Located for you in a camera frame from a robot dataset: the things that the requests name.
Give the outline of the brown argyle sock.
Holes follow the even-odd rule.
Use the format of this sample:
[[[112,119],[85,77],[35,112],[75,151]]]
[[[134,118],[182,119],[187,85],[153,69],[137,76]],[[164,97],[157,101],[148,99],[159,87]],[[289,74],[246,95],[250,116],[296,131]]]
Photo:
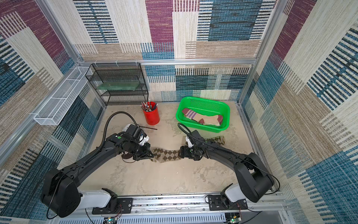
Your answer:
[[[154,155],[150,160],[156,163],[164,163],[169,161],[178,161],[181,160],[179,156],[179,150],[164,150],[162,148],[155,148],[152,150]]]
[[[226,143],[226,140],[225,140],[224,136],[216,136],[216,137],[213,137],[213,138],[208,138],[208,139],[206,139],[206,141],[216,142],[219,145],[225,145],[225,143]]]

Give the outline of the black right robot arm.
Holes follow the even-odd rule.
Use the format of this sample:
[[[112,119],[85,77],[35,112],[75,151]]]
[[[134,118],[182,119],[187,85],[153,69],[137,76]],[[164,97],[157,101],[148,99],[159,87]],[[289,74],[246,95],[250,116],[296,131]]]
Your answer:
[[[258,202],[277,180],[269,173],[255,153],[248,155],[234,152],[212,140],[205,140],[198,131],[190,131],[184,124],[179,129],[186,134],[187,146],[180,148],[179,156],[194,161],[202,158],[217,161],[235,172],[238,183],[227,186],[220,195],[222,206],[232,209],[240,200]]]

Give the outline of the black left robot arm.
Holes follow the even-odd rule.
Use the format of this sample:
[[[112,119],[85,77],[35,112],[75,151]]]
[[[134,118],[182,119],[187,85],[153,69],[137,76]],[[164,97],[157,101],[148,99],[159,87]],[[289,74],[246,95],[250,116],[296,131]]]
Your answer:
[[[111,119],[127,112],[115,112],[106,121],[100,146],[82,159],[62,169],[50,170],[44,178],[40,201],[58,217],[67,217],[78,209],[92,208],[94,214],[120,213],[117,194],[107,188],[80,191],[78,188],[94,171],[110,159],[128,153],[133,160],[154,157],[148,135],[133,120],[125,131],[106,136]]]

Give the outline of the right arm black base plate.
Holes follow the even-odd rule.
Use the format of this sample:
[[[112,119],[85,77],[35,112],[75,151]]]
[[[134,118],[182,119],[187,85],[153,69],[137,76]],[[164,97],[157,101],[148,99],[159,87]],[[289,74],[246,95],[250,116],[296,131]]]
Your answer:
[[[206,195],[204,201],[209,205],[210,211],[246,210],[248,208],[245,199],[233,203],[228,199],[223,199],[221,195]]]

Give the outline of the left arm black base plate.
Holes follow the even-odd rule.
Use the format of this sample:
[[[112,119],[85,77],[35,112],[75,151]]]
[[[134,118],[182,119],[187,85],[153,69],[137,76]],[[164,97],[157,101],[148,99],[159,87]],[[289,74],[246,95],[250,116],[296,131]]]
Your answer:
[[[93,208],[92,215],[130,214],[133,198],[113,198],[103,208]]]

